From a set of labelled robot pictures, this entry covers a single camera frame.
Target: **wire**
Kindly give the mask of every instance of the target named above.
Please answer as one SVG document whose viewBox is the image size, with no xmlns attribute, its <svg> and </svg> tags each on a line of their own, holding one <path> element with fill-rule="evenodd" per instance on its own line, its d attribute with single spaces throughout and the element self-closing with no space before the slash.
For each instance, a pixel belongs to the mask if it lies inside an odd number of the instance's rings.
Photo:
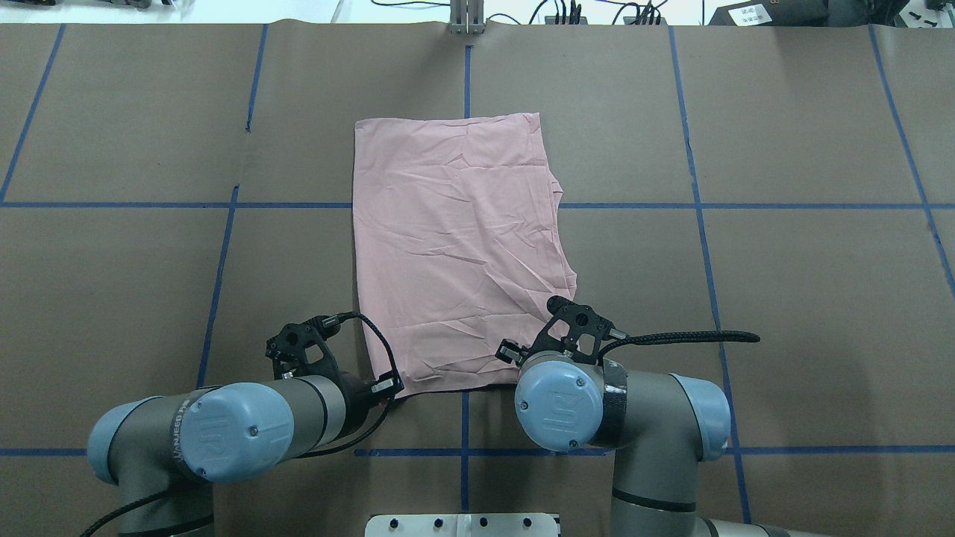
<svg viewBox="0 0 955 537">
<path fill-rule="evenodd" d="M 613 351 L 618 347 L 625 345 L 670 345 L 673 343 L 720 343 L 725 341 L 735 341 L 738 343 L 758 343 L 759 336 L 755 333 L 738 332 L 733 330 L 714 330 L 708 332 L 665 332 L 650 333 L 647 335 L 635 335 L 608 343 L 600 352 L 597 358 L 603 359 L 604 354 Z"/>
<path fill-rule="evenodd" d="M 165 490 L 163 490 L 163 491 L 161 491 L 161 492 L 157 492 L 156 494 L 152 494 L 152 495 L 150 495 L 150 496 L 146 496 L 145 498 L 140 498 L 140 499 L 136 500 L 135 502 L 130 502 L 129 504 L 126 504 L 126 505 L 120 507 L 119 509 L 117 509 L 117 510 L 111 512 L 111 513 L 109 513 L 109 514 L 103 515 L 102 518 L 100 518 L 99 520 L 97 520 L 96 522 L 94 522 L 90 527 L 87 527 L 87 528 L 86 528 L 86 531 L 84 531 L 83 533 L 81 533 L 79 537 L 90 537 L 90 535 L 93 535 L 94 533 L 96 533 L 96 531 L 99 530 L 101 527 L 106 526 L 107 524 L 109 524 L 109 523 L 112 522 L 113 520 L 115 520 L 115 519 L 121 517 L 122 515 L 124 515 L 124 514 L 130 512 L 130 511 L 132 511 L 133 509 L 137 509 L 137 508 L 142 507 L 142 506 L 144 506 L 144 505 L 151 504 L 152 502 L 155 502 L 155 501 L 157 501 L 157 500 L 162 500 L 163 498 L 168 498 L 168 497 L 170 497 L 170 496 L 175 496 L 176 494 L 180 494 L 181 492 L 186 492 L 186 491 L 188 491 L 188 490 L 194 490 L 194 489 L 196 489 L 196 488 L 198 488 L 198 487 L 200 487 L 200 486 L 201 486 L 201 485 L 196 484 L 196 483 L 180 483 L 180 484 L 174 484 L 174 485 L 170 486 L 169 488 L 167 488 L 167 489 L 165 489 Z"/>
<path fill-rule="evenodd" d="M 613 26 L 613 25 L 617 24 L 617 19 L 620 18 L 620 13 L 623 13 L 624 10 L 625 10 L 626 8 L 630 7 L 630 6 L 633 6 L 634 8 L 637 9 L 637 16 L 639 17 L 639 16 L 640 16 L 640 4 L 637 4 L 636 2 L 627 2 L 627 3 L 623 4 L 623 5 L 617 10 L 617 14 L 613 15 L 613 22 L 610 23 L 610 26 Z"/>
<path fill-rule="evenodd" d="M 388 402 L 385 403 L 385 408 L 381 411 L 381 416 L 368 428 L 367 431 L 361 435 L 355 437 L 352 440 L 349 440 L 341 445 L 336 445 L 335 447 L 330 447 L 329 449 L 320 449 L 318 451 L 309 451 L 308 453 L 303 453 L 296 457 L 296 459 L 311 459 L 312 457 L 323 457 L 325 455 L 331 455 L 332 453 L 340 453 L 346 449 L 354 446 L 358 442 L 366 439 L 371 436 L 371 433 L 378 428 L 379 425 L 385 420 L 385 417 L 388 415 L 388 412 L 392 410 L 392 404 L 394 403 L 394 396 L 388 397 Z"/>
<path fill-rule="evenodd" d="M 487 17 L 487 20 L 491 20 L 491 19 L 493 19 L 494 17 L 507 17 L 507 18 L 513 20 L 516 24 L 518 24 L 518 25 L 520 24 L 520 22 L 518 22 L 518 19 L 512 17 L 511 15 L 509 15 L 509 14 L 507 14 L 507 13 L 494 13 L 493 15 L 488 16 L 488 17 Z"/>
<path fill-rule="evenodd" d="M 368 325 L 368 328 L 371 329 L 371 331 L 378 336 L 378 339 L 381 341 L 381 344 L 385 347 L 385 352 L 388 353 L 388 363 L 392 366 L 392 372 L 394 372 L 395 375 L 398 374 L 398 366 L 394 363 L 394 353 L 392 352 L 392 346 L 388 344 L 388 340 L 385 339 L 385 335 L 381 333 L 380 330 L 378 330 L 378 327 L 374 326 L 374 323 L 372 323 L 368 317 L 359 313 L 358 311 L 350 311 L 348 313 L 339 313 L 338 318 L 341 321 L 345 321 L 348 319 L 359 319 L 361 320 L 361 322 Z M 332 453 L 339 453 L 341 451 L 345 451 L 346 449 L 354 446 L 358 442 L 371 436 L 371 433 L 373 433 L 375 429 L 377 429 L 378 426 L 385 421 L 385 417 L 387 417 L 388 413 L 392 410 L 393 404 L 394 404 L 394 394 L 388 397 L 388 402 L 385 403 L 385 408 L 382 409 L 381 416 L 378 416 L 378 419 L 371 425 L 371 427 L 369 427 L 361 435 L 358 435 L 357 437 L 343 444 L 339 444 L 334 447 L 330 447 L 328 449 L 320 449 L 318 451 L 309 451 L 307 453 L 303 453 L 302 455 L 299 455 L 298 457 L 296 457 L 296 459 L 310 459 L 312 457 L 322 457 L 324 455 L 331 455 Z"/>
<path fill-rule="evenodd" d="M 541 8 L 543 8 L 543 5 L 546 4 L 546 3 L 549 2 L 549 1 L 550 1 L 550 0 L 541 0 L 541 2 L 538 4 L 538 6 L 537 6 L 536 8 L 534 8 L 534 12 L 531 13 L 531 20 L 528 21 L 527 24 L 534 24 L 534 17 L 537 16 L 538 11 L 540 11 Z"/>
<path fill-rule="evenodd" d="M 396 2 L 394 4 L 386 4 L 384 2 L 379 2 L 378 0 L 371 0 L 375 6 L 385 6 L 386 8 L 394 8 L 397 6 L 445 6 L 451 7 L 451 4 L 442 4 L 440 2 L 422 2 L 421 0 L 414 0 L 413 2 Z"/>
</svg>

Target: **blue tape grid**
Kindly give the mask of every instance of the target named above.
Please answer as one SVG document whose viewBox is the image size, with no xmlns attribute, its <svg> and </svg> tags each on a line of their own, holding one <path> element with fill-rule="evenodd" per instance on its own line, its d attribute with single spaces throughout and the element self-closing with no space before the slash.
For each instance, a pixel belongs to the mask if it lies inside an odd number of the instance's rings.
<svg viewBox="0 0 955 537">
<path fill-rule="evenodd" d="M 677 55 L 676 37 L 673 28 L 669 28 L 670 52 L 673 61 L 673 73 L 676 81 L 677 98 L 680 105 L 680 116 L 683 123 L 684 142 L 687 152 L 687 164 L 692 176 L 693 203 L 563 203 L 563 209 L 678 209 L 694 210 L 697 217 L 697 226 L 700 234 L 700 244 L 703 252 L 704 268 L 707 276 L 707 284 L 710 292 L 711 311 L 713 322 L 717 328 L 720 327 L 719 306 L 716 299 L 715 284 L 713 282 L 712 266 L 709 255 L 709 244 L 706 236 L 706 227 L 704 221 L 704 211 L 712 209 L 729 210 L 920 210 L 925 214 L 931 229 L 933 240 L 943 266 L 948 285 L 955 297 L 955 278 L 952 276 L 951 265 L 945 254 L 938 229 L 932 214 L 934 210 L 953 210 L 955 204 L 931 204 L 925 195 L 921 176 L 912 157 L 911 148 L 908 139 L 902 127 L 902 122 L 896 109 L 895 99 L 892 96 L 888 79 L 882 65 L 881 51 L 876 37 L 875 29 L 870 25 L 869 34 L 872 40 L 873 53 L 879 70 L 883 90 L 887 99 L 892 119 L 895 122 L 899 132 L 902 148 L 905 153 L 909 169 L 912 172 L 912 178 L 916 189 L 919 192 L 921 202 L 919 204 L 732 204 L 732 203 L 705 203 L 700 196 L 699 183 L 697 181 L 696 164 L 690 144 L 690 125 L 687 115 L 687 106 L 684 98 L 683 81 L 680 74 L 679 58 Z M 232 190 L 230 202 L 6 202 L 5 197 L 16 169 L 16 164 L 22 151 L 23 145 L 29 134 L 33 116 L 43 95 L 43 90 L 49 79 L 50 72 L 55 62 L 56 54 L 59 51 L 63 40 L 66 26 L 61 25 L 53 43 L 46 68 L 40 79 L 30 111 L 27 114 L 23 129 L 14 149 L 7 174 L 4 178 L 2 187 L 0 187 L 0 208 L 218 208 L 228 209 L 228 216 L 223 234 L 223 245 L 220 252 L 219 264 L 216 272 L 216 281 L 213 288 L 212 300 L 209 308 L 209 317 L 206 326 L 206 335 L 203 341 L 202 358 L 197 377 L 197 386 L 204 384 L 205 370 L 208 363 L 208 356 L 211 349 L 212 332 L 215 324 L 216 312 L 219 304 L 219 296 L 223 284 L 223 272 L 225 260 L 228 253 L 229 241 L 231 238 L 232 226 L 237 209 L 282 209 L 282 208 L 303 208 L 303 209 L 351 209 L 349 202 L 239 202 L 239 186 L 236 185 Z M 267 37 L 268 25 L 263 25 L 260 37 L 259 49 L 257 53 L 255 74 L 252 80 L 252 87 L 249 94 L 248 115 L 246 117 L 245 129 L 250 131 L 251 122 L 255 108 L 255 98 L 258 91 L 259 78 L 262 71 L 263 57 L 265 54 L 265 43 Z M 465 47 L 464 51 L 464 116 L 471 116 L 471 59 L 472 46 Z M 730 384 L 730 372 L 727 367 L 726 349 L 720 345 L 720 362 L 723 368 L 724 388 L 727 392 L 727 398 L 731 402 L 732 408 L 732 386 Z M 556 454 L 544 449 L 495 449 L 495 448 L 473 448 L 470 446 L 470 397 L 467 392 L 461 395 L 461 447 L 460 448 L 409 448 L 409 449 L 359 449 L 354 451 L 356 457 L 361 458 L 401 458 L 401 457 L 459 457 L 461 461 L 461 511 L 470 510 L 469 501 L 469 459 L 471 457 L 602 457 L 612 451 L 604 449 L 580 449 L 569 454 Z M 774 456 L 774 455 L 864 455 L 864 454 L 952 454 L 955 453 L 955 445 L 843 445 L 843 446 L 793 446 L 793 447 L 746 447 L 739 445 L 738 432 L 735 423 L 735 412 L 732 408 L 732 439 L 733 446 L 727 450 L 727 454 L 732 456 L 736 465 L 737 484 L 740 491 L 740 502 L 743 511 L 743 518 L 746 522 L 750 521 L 749 502 L 746 493 L 745 476 L 743 474 L 741 458 L 743 456 Z M 83 448 L 0 448 L 0 457 L 83 457 L 86 450 Z"/>
<path fill-rule="evenodd" d="M 265 39 L 268 37 L 268 25 L 262 25 L 259 37 L 259 53 L 255 60 L 255 75 L 252 76 L 252 91 L 248 95 L 248 116 L 245 117 L 245 131 L 252 132 L 252 113 L 255 112 L 255 96 L 259 93 L 259 74 L 262 73 L 262 57 L 265 55 Z"/>
<path fill-rule="evenodd" d="M 471 52 L 474 47 L 464 47 L 464 118 L 471 117 Z M 471 512 L 471 396 L 461 392 L 461 512 Z"/>
<path fill-rule="evenodd" d="M 700 199 L 700 185 L 696 176 L 696 159 L 693 157 L 693 147 L 690 144 L 690 121 L 687 118 L 687 103 L 683 94 L 683 78 L 680 75 L 680 58 L 676 51 L 676 33 L 673 27 L 669 30 L 669 49 L 670 56 L 673 59 L 673 76 L 676 79 L 676 97 L 680 104 L 680 119 L 683 123 L 683 140 L 687 150 L 687 165 L 690 167 L 690 176 L 693 179 L 693 202 L 696 209 L 696 226 L 699 228 L 700 246 L 703 249 L 703 267 L 707 275 L 707 287 L 710 290 L 710 309 L 712 311 L 713 324 L 717 330 L 722 330 L 722 324 L 719 318 L 719 303 L 716 300 L 716 285 L 713 283 L 713 269 L 710 261 L 710 243 L 707 241 L 706 224 L 703 220 L 703 206 Z M 726 393 L 726 400 L 730 404 L 730 436 L 732 445 L 739 445 L 739 432 L 736 428 L 736 410 L 732 404 L 732 385 L 730 384 L 730 366 L 726 359 L 726 345 L 719 344 L 719 361 L 723 370 L 723 391 Z M 749 524 L 752 521 L 750 516 L 750 497 L 746 490 L 746 476 L 743 470 L 743 458 L 740 454 L 732 455 L 736 467 L 736 484 L 739 489 L 739 502 L 742 508 L 743 522 Z"/>
<path fill-rule="evenodd" d="M 66 32 L 66 25 L 61 24 L 56 33 L 56 39 L 53 42 L 53 48 L 50 50 L 50 57 L 47 58 L 47 67 L 43 70 L 43 76 L 40 77 L 40 83 L 36 87 L 36 93 L 33 94 L 33 103 L 30 105 L 30 111 L 27 113 L 27 119 L 23 122 L 23 129 L 20 131 L 20 138 L 16 141 L 16 147 L 13 149 L 13 156 L 10 159 L 10 165 L 7 166 L 7 175 L 4 176 L 3 186 L 0 186 L 0 202 L 7 198 L 7 190 L 10 189 L 10 182 L 13 180 L 13 172 L 16 171 L 16 163 L 20 160 L 20 151 L 23 150 L 23 143 L 27 141 L 27 133 L 30 132 L 30 125 L 33 123 L 33 115 L 36 114 L 36 107 L 40 104 L 40 98 L 43 96 L 43 89 L 47 87 L 47 80 L 50 78 L 50 71 L 53 69 L 53 63 L 56 61 L 56 53 L 59 52 L 60 43 L 63 42 L 63 34 Z"/>
<path fill-rule="evenodd" d="M 902 128 L 902 120 L 899 118 L 899 111 L 896 110 L 895 98 L 892 97 L 892 89 L 889 87 L 889 80 L 885 77 L 885 67 L 882 65 L 882 52 L 879 49 L 879 40 L 876 37 L 876 27 L 869 25 L 869 39 L 872 40 L 872 53 L 876 57 L 876 66 L 879 68 L 879 78 L 882 81 L 882 89 L 885 90 L 885 99 L 888 101 L 889 110 L 892 112 L 892 120 L 895 121 L 896 130 L 899 131 L 899 140 L 902 142 L 902 149 L 905 151 L 905 159 L 908 161 L 908 169 L 912 172 L 912 181 L 915 182 L 915 188 L 919 191 L 919 199 L 922 200 L 922 207 L 925 211 L 925 219 L 928 221 L 928 228 L 932 232 L 932 239 L 935 241 L 935 250 L 939 253 L 939 260 L 942 261 L 942 270 L 945 278 L 948 280 L 948 290 L 955 298 L 955 277 L 952 277 L 952 267 L 948 263 L 948 256 L 945 255 L 945 248 L 942 246 L 942 239 L 939 237 L 939 229 L 935 226 L 935 217 L 932 216 L 932 209 L 925 196 L 925 188 L 922 185 L 922 176 L 919 175 L 919 168 L 915 165 L 915 159 L 912 158 L 912 148 L 908 145 L 908 137 L 905 135 L 905 129 Z"/>
</svg>

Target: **wrinkled fabric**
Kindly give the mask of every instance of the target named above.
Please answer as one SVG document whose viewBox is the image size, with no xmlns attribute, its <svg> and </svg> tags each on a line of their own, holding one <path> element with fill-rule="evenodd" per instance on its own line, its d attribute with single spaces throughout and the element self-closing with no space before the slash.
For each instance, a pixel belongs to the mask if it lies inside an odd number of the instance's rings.
<svg viewBox="0 0 955 537">
<path fill-rule="evenodd" d="M 540 117 L 358 121 L 353 190 L 358 299 L 399 396 L 516 382 L 498 344 L 529 345 L 547 299 L 577 288 Z M 375 375 L 389 371 L 365 336 Z"/>
</svg>

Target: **sticker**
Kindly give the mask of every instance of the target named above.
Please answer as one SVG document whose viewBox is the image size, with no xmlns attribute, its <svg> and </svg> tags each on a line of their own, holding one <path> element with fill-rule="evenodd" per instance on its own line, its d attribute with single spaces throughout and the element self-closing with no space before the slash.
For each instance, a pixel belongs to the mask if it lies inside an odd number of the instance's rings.
<svg viewBox="0 0 955 537">
<path fill-rule="evenodd" d="M 730 17 L 732 17 L 732 22 L 736 23 L 736 26 L 755 26 L 757 24 L 773 22 L 773 18 L 762 4 L 736 8 L 735 10 L 729 10 L 728 13 Z"/>
</svg>

